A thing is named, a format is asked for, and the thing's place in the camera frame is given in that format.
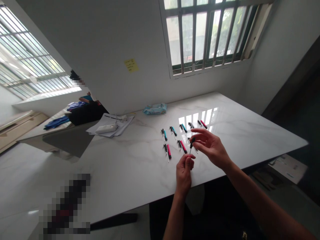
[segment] white wall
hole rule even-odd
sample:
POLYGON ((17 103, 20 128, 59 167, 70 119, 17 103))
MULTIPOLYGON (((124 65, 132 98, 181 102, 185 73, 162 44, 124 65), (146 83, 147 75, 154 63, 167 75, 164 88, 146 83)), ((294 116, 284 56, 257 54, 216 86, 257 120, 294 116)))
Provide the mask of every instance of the white wall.
POLYGON ((320 35, 319 0, 281 0, 254 56, 238 102, 262 114, 320 35))
POLYGON ((39 99, 31 102, 21 102, 14 104, 14 106, 21 111, 33 110, 36 112, 42 112, 48 117, 52 117, 57 112, 64 109, 69 103, 77 102, 79 97, 87 95, 87 92, 88 89, 84 88, 82 91, 39 99))
POLYGON ((17 2, 111 113, 212 91, 236 99, 250 65, 171 80, 158 0, 17 2), (130 58, 138 72, 125 67, 130 58))
POLYGON ((4 123, 11 116, 21 112, 11 106, 12 104, 21 101, 21 99, 2 86, 0 86, 0 96, 0 123, 4 123))

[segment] wet wipes package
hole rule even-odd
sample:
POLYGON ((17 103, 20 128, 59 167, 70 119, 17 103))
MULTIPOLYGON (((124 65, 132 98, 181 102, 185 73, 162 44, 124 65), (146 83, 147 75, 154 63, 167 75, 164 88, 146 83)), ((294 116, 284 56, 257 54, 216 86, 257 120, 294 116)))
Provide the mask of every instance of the wet wipes package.
POLYGON ((163 114, 167 112, 167 105, 165 103, 159 103, 154 105, 147 105, 144 110, 144 114, 163 114))

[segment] yellow sticky note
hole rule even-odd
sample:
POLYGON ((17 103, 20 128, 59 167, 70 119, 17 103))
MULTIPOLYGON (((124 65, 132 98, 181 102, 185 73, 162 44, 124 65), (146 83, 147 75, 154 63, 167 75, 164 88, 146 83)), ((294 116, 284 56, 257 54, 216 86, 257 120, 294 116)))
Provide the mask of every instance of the yellow sticky note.
POLYGON ((129 60, 124 61, 124 64, 126 65, 129 72, 136 72, 139 70, 136 61, 132 58, 129 60))

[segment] window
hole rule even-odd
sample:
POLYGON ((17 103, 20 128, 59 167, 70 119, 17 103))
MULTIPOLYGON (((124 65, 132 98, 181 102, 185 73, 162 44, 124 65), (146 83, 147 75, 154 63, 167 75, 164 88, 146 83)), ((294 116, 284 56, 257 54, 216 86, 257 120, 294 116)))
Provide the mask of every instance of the window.
POLYGON ((159 3, 172 66, 170 76, 177 78, 249 59, 273 0, 159 0, 159 3))
POLYGON ((21 99, 73 86, 65 70, 5 5, 0 5, 0 48, 24 68, 21 71, 0 55, 0 84, 21 99))

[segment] white paper sheet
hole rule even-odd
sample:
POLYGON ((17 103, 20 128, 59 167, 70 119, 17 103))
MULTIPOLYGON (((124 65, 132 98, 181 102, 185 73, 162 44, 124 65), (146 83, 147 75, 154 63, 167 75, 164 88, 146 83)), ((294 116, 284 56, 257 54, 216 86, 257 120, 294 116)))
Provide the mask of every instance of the white paper sheet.
POLYGON ((131 123, 132 119, 134 118, 134 116, 132 117, 128 117, 128 120, 127 121, 123 121, 121 122, 120 120, 116 120, 114 118, 119 118, 115 115, 110 115, 110 114, 103 114, 103 116, 101 117, 100 121, 92 126, 91 128, 89 128, 87 130, 87 132, 90 134, 90 135, 100 135, 100 136, 104 136, 104 137, 113 137, 113 136, 119 136, 123 133, 123 131, 126 129, 126 127, 131 123), (100 126, 105 126, 105 125, 110 125, 110 124, 115 124, 117 123, 118 125, 118 128, 113 131, 113 132, 107 132, 107 133, 100 133, 100 134, 97 134, 96 133, 96 130, 100 127, 100 126))

